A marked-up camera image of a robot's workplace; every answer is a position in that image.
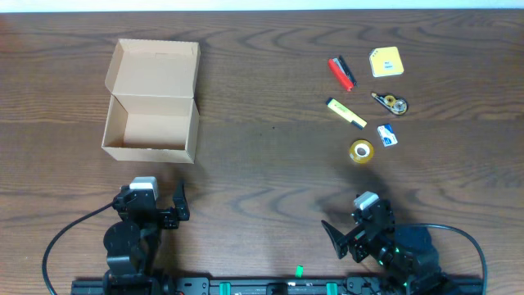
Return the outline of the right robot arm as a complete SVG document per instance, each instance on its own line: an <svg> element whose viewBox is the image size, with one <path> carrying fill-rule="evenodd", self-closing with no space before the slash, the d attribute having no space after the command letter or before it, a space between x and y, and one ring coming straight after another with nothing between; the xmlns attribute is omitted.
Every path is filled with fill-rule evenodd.
<svg viewBox="0 0 524 295"><path fill-rule="evenodd" d="M460 294L460 288L439 265L439 254L425 229L403 229L395 222L388 200L356 199L349 233L322 222L338 258L351 255L360 263L372 257L386 271L382 287L397 294Z"/></svg>

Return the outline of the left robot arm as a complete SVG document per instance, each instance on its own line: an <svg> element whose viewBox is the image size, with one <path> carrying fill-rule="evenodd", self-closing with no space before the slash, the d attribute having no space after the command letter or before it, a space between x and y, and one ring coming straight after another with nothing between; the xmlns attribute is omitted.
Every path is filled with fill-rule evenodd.
<svg viewBox="0 0 524 295"><path fill-rule="evenodd" d="M190 219L184 182L174 191L173 205L159 209L155 177L137 177L120 188L112 208L121 221L105 233L109 270L102 279L104 294L176 294L174 280L162 270L153 268L154 260L165 229L177 229L179 223Z"/></svg>

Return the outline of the yellow sticky note pad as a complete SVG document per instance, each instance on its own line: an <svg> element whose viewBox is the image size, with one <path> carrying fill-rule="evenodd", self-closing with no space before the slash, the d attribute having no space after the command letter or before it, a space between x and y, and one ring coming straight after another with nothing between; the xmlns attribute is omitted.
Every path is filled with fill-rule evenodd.
<svg viewBox="0 0 524 295"><path fill-rule="evenodd" d="M404 66L397 47L373 49L369 54L369 63L375 78L404 73Z"/></svg>

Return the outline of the brown cardboard box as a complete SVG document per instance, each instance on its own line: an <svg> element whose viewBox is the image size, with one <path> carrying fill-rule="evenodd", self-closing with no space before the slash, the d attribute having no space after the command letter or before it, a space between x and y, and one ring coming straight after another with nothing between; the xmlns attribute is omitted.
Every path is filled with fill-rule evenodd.
<svg viewBox="0 0 524 295"><path fill-rule="evenodd" d="M199 60L198 43L119 39L102 149L117 161L194 163Z"/></svg>

